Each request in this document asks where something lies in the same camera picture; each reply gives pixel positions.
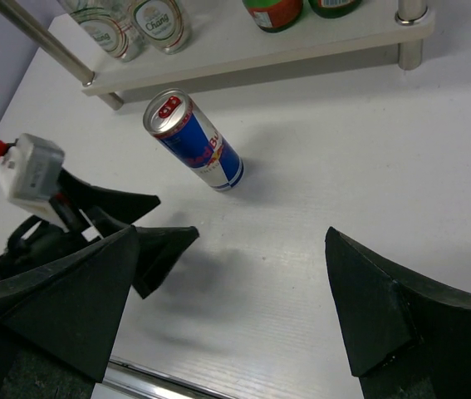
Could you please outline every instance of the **bottle label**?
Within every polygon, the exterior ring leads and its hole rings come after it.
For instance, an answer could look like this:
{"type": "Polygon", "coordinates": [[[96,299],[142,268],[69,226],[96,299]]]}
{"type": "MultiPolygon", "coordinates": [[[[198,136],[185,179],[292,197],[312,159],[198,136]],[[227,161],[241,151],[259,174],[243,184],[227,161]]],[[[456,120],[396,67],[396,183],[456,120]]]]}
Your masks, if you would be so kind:
{"type": "Polygon", "coordinates": [[[120,58],[128,50],[128,37],[103,8],[82,8],[71,16],[112,57],[120,58]]]}
{"type": "Polygon", "coordinates": [[[143,32],[158,41],[173,36],[179,30],[177,27],[182,19],[180,15],[174,15],[173,8],[160,0],[141,3],[134,9],[133,15],[143,32]]]}
{"type": "Polygon", "coordinates": [[[355,0],[320,0],[322,8],[339,8],[353,3],[355,0]]]}
{"type": "Polygon", "coordinates": [[[248,9],[255,23],[260,27],[282,27],[292,21],[302,10],[302,0],[280,0],[270,7],[248,9]]]}
{"type": "Polygon", "coordinates": [[[114,52],[119,46],[119,33],[115,24],[112,26],[108,22],[91,19],[81,22],[80,26],[107,52],[114,52]]]}

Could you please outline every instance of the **blue and silver can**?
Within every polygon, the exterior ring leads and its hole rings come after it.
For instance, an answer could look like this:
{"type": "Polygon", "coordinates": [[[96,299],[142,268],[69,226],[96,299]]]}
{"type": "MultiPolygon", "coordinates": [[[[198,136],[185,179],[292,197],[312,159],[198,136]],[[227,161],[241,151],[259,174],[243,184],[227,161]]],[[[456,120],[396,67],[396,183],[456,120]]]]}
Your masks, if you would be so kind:
{"type": "Polygon", "coordinates": [[[157,95],[146,108],[143,124],[215,190],[229,190],[243,177],[241,158],[183,91],[170,89],[157,95]]]}

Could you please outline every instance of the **metal rail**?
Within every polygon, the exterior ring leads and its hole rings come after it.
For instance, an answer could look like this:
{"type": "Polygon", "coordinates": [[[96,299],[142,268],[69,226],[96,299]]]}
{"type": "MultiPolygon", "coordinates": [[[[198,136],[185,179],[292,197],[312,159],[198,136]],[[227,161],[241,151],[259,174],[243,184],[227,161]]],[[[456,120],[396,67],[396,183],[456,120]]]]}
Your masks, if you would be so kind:
{"type": "MultiPolygon", "coordinates": [[[[0,13],[36,42],[49,56],[66,68],[82,85],[89,86],[93,82],[95,73],[72,52],[67,50],[58,39],[15,0],[0,0],[0,13]]],[[[120,109],[124,104],[123,100],[115,93],[108,93],[99,97],[113,110],[120,109]]]]}
{"type": "Polygon", "coordinates": [[[113,356],[102,385],[138,399],[234,399],[113,356]]]}
{"type": "MultiPolygon", "coordinates": [[[[398,12],[395,20],[404,26],[417,23],[429,11],[426,0],[399,0],[398,12]]],[[[413,40],[412,42],[400,43],[398,45],[398,65],[404,71],[413,70],[421,65],[424,49],[424,41],[413,40]]]]}

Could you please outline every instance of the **white shelf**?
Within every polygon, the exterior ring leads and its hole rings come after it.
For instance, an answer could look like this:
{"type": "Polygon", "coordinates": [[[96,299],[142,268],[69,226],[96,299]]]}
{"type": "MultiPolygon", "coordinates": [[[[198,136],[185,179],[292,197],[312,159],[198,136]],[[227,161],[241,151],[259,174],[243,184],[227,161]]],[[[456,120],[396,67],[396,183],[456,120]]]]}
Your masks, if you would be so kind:
{"type": "MultiPolygon", "coordinates": [[[[194,36],[189,46],[178,54],[167,56],[150,47],[134,61],[122,64],[108,57],[94,42],[86,42],[83,49],[84,52],[88,49],[87,54],[79,56],[87,59],[97,78],[84,92],[94,96],[169,84],[408,42],[426,38],[434,31],[433,10],[414,26],[398,24],[396,0],[365,0],[352,14],[336,20],[318,17],[306,3],[300,21],[279,33],[259,30],[240,0],[189,0],[184,4],[193,21],[194,36]]],[[[81,29],[68,16],[58,17],[51,30],[66,46],[82,36],[81,29]],[[71,35],[71,31],[78,31],[78,35],[71,35]]]]}

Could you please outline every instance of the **can lid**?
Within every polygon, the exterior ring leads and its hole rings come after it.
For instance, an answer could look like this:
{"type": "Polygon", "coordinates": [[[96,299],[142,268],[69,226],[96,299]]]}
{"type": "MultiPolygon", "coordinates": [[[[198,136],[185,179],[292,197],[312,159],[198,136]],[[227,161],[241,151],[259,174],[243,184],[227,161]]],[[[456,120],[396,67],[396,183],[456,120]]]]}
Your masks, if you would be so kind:
{"type": "Polygon", "coordinates": [[[146,107],[143,126],[151,135],[169,133],[185,118],[189,101],[189,97],[179,89],[161,92],[146,107]]]}

